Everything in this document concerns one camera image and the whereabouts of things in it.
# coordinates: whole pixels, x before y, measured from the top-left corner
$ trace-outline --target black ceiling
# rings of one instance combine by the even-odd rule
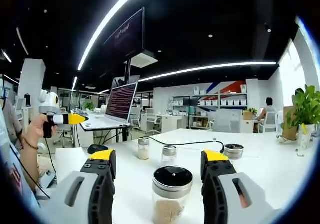
[[[123,76],[125,65],[107,63],[102,44],[143,6],[146,48],[159,62],[143,69],[132,67],[131,73],[141,77],[227,62],[278,61],[297,30],[290,0],[130,0],[103,30],[82,70],[77,71],[93,33],[117,1],[0,0],[0,48],[12,59],[10,65],[0,60],[0,71],[19,77],[25,58],[40,58],[46,65],[45,87],[71,88],[73,77],[78,76],[77,86],[82,90],[88,84],[96,86],[98,92],[110,88],[113,77]],[[29,55],[22,48],[17,27]],[[197,71],[142,82],[139,90],[246,78],[269,79],[276,68]]]

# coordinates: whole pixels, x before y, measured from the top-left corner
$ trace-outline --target laptop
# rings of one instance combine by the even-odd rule
[[[137,91],[138,82],[116,87],[111,90],[104,116],[96,116],[83,122],[82,127],[88,130],[103,130],[130,126],[130,113]]]

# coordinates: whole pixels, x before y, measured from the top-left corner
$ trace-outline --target laptop screen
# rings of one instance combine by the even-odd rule
[[[105,114],[128,120],[136,86],[137,83],[132,83],[113,88]]]

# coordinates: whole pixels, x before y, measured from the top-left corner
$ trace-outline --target glass jar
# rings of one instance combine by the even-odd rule
[[[193,183],[192,173],[181,167],[158,168],[153,174],[153,223],[176,224],[183,214]]]
[[[139,159],[146,160],[149,158],[149,148],[150,148],[150,142],[148,137],[138,139]]]
[[[174,145],[165,145],[162,150],[161,166],[174,166],[176,164],[177,148]]]

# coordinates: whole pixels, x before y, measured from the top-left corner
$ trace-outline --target plant pot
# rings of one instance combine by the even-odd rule
[[[302,149],[307,149],[311,147],[312,143],[310,142],[311,134],[315,130],[314,124],[305,125],[306,134],[302,128],[302,125],[299,125],[298,131],[298,144]]]

